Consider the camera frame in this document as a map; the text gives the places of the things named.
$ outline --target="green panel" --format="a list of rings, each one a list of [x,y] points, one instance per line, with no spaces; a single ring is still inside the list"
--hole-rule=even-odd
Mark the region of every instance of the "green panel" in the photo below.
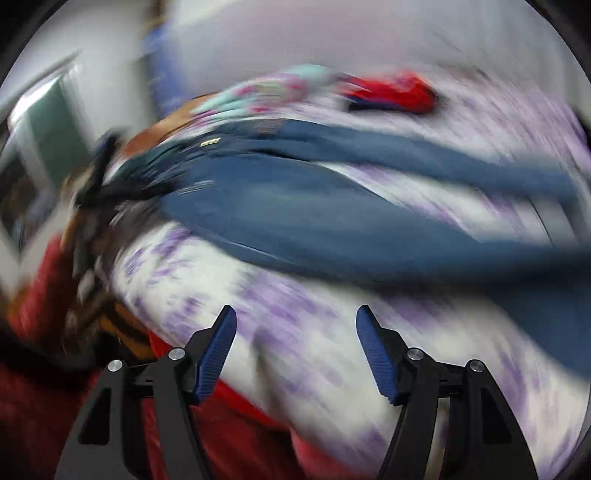
[[[89,164],[87,146],[64,95],[62,81],[31,105],[26,113],[41,159],[56,188],[75,170]]]

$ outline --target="red clothing item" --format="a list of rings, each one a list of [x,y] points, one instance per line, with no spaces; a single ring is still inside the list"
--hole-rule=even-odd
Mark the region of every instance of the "red clothing item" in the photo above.
[[[45,342],[59,336],[76,295],[71,271],[71,260],[60,252],[59,239],[52,240],[18,315],[9,319],[21,338]],[[0,364],[0,476],[53,479],[61,450],[83,397],[92,387],[93,377],[90,372],[87,385],[83,386],[73,386],[63,378],[39,383]],[[277,431],[214,398],[192,407],[191,413],[214,479],[306,478],[288,440],[282,442]],[[142,403],[142,416],[154,480],[165,480],[153,401]]]

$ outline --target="mattress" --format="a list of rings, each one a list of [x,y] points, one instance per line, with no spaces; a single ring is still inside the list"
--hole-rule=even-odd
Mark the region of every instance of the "mattress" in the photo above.
[[[417,135],[492,162],[557,161],[582,179],[591,173],[582,130],[565,104],[473,70],[421,74],[440,95],[434,115],[345,113],[338,97],[323,92],[269,116]],[[195,125],[176,138],[198,137],[211,127]],[[528,201],[490,198],[380,167],[324,166],[475,238],[554,241],[540,209]],[[379,293],[281,274],[236,260],[167,221],[134,236],[108,271],[115,292],[171,345],[183,346],[195,330],[213,323],[223,305],[232,305],[238,334],[221,379],[353,471],[377,473],[400,414],[380,396],[357,339],[355,313],[365,303],[382,326],[437,361],[485,361],[524,432],[540,479],[554,478],[579,441],[588,380],[566,370],[478,293],[445,286],[421,294]],[[441,401],[429,478],[437,477],[441,462],[446,412]]]

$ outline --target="wall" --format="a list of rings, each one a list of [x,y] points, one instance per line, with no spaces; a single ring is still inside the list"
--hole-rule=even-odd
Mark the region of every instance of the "wall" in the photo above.
[[[150,0],[70,0],[33,36],[0,87],[0,111],[32,80],[68,56],[76,55],[85,134],[94,142],[112,127],[134,135],[155,121],[142,74],[141,38]],[[19,260],[0,235],[0,284],[11,294],[20,278],[34,273],[47,241],[63,229],[61,206]]]

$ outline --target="red sleeve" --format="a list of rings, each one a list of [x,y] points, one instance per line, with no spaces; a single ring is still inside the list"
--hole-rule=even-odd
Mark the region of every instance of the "red sleeve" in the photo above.
[[[72,256],[60,250],[60,240],[58,235],[47,245],[43,262],[18,313],[8,319],[20,338],[37,344],[59,339],[68,308],[76,298]]]

